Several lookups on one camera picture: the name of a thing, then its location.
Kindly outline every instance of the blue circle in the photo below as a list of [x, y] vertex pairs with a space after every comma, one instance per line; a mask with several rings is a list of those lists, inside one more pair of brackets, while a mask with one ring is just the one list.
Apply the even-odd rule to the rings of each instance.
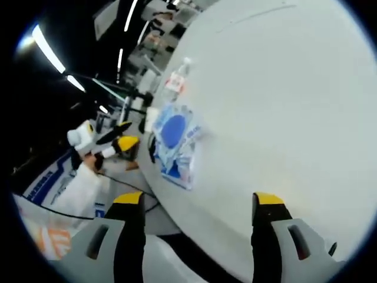
[[185, 127], [186, 120], [182, 115], [172, 116], [165, 123], [161, 131], [161, 137], [167, 148], [172, 149], [179, 143]]

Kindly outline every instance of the ceiling light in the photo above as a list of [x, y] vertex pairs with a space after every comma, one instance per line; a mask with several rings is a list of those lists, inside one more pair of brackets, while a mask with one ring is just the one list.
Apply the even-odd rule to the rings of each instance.
[[127, 20], [125, 22], [124, 32], [128, 31], [128, 26], [130, 25], [131, 17], [132, 17], [134, 10], [135, 10], [136, 3], [137, 3], [137, 0], [134, 0], [134, 2], [132, 2], [130, 12], [128, 13], [128, 17], [127, 17]]
[[100, 105], [100, 110], [105, 113], [105, 114], [108, 114], [108, 111], [105, 107], [103, 107], [102, 105]]
[[81, 102], [75, 103], [73, 106], [70, 107], [70, 110], [77, 108], [80, 104], [81, 104]]
[[76, 88], [78, 88], [79, 90], [83, 91], [83, 92], [86, 92], [84, 87], [71, 75], [68, 75], [67, 76], [67, 80], [73, 84]]
[[147, 22], [145, 23], [144, 28], [143, 28], [143, 30], [141, 31], [141, 34], [140, 34], [140, 36], [139, 36], [139, 39], [137, 40], [137, 45], [140, 44], [141, 39], [143, 38], [143, 35], [145, 34], [145, 31], [147, 30], [147, 27], [148, 27], [148, 25], [149, 25], [149, 22], [150, 22], [150, 21], [147, 21]]
[[38, 44], [39, 48], [42, 50], [43, 54], [45, 54], [51, 64], [54, 65], [54, 67], [62, 74], [65, 71], [65, 67], [60, 62], [58, 57], [54, 54], [51, 47], [48, 45], [39, 25], [37, 25], [33, 29], [32, 36], [35, 42]]
[[122, 56], [123, 56], [123, 48], [120, 48], [119, 57], [118, 57], [118, 71], [120, 70], [120, 65], [122, 63]]

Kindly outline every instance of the yellow tape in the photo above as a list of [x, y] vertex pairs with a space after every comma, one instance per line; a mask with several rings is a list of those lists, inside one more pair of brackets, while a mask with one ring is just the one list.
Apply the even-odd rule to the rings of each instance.
[[269, 193], [256, 192], [255, 195], [258, 197], [260, 205], [278, 205], [284, 204], [284, 201], [275, 195]]
[[133, 147], [139, 141], [138, 137], [123, 136], [118, 139], [118, 145], [122, 152]]
[[120, 126], [123, 126], [123, 125], [125, 125], [125, 124], [127, 124], [127, 123], [131, 123], [131, 122], [130, 122], [130, 121], [122, 122], [122, 123], [119, 124], [119, 127], [120, 127]]
[[139, 203], [140, 196], [143, 192], [125, 193], [114, 199], [114, 203], [130, 203], [136, 205]]
[[90, 124], [89, 121], [88, 121], [88, 129], [89, 129], [89, 133], [93, 132], [93, 126]]

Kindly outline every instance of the round table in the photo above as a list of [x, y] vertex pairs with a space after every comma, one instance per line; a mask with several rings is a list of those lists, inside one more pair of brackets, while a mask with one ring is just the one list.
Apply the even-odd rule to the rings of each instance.
[[184, 93], [203, 119], [195, 186], [164, 180], [146, 134], [139, 164], [175, 223], [226, 271], [253, 278], [253, 192], [278, 195], [348, 259], [377, 208], [377, 67], [337, 1], [222, 0], [189, 27], [162, 78], [193, 61]]

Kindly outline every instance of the plastic bottle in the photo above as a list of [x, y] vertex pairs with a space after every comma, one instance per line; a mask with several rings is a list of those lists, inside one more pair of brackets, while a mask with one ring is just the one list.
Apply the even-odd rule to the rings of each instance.
[[184, 58], [183, 63], [173, 71], [166, 81], [161, 92], [164, 103], [175, 102], [179, 94], [183, 91], [184, 82], [190, 72], [191, 59]]

